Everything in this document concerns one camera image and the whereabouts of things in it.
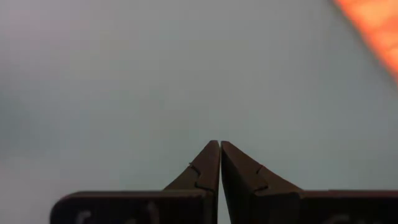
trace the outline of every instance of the gray background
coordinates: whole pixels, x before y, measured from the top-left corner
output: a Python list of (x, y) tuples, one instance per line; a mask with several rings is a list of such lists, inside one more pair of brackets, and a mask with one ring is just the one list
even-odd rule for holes
[(210, 139), (306, 189), (398, 189), (396, 84), (332, 1), (0, 0), (0, 74), (0, 223), (161, 189)]

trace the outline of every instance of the orange object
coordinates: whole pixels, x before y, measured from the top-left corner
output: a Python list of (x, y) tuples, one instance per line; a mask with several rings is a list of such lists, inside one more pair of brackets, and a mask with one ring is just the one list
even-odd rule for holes
[(398, 83), (398, 0), (335, 0)]

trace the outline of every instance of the gray wall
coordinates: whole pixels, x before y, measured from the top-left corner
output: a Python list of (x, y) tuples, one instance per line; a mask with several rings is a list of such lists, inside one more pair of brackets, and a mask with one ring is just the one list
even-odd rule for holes
[(161, 189), (210, 139), (303, 188), (398, 189), (397, 134), (396, 84), (331, 1), (0, 0), (0, 223)]

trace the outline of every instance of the blurred orange light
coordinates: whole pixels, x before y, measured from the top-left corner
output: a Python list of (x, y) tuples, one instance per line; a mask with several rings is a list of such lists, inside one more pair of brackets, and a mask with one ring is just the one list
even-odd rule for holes
[(398, 0), (335, 0), (398, 82)]

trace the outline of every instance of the dark metal jaw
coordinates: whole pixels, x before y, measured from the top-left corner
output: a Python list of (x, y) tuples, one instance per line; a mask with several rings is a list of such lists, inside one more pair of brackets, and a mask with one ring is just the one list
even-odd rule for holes
[(229, 142), (221, 173), (232, 224), (398, 223), (398, 192), (302, 190)]
[(398, 191), (307, 191), (229, 142), (210, 141), (164, 190), (79, 192), (51, 224), (216, 224), (221, 173), (232, 224), (398, 223)]
[(51, 224), (216, 224), (220, 146), (210, 141), (164, 190), (78, 192), (58, 201)]

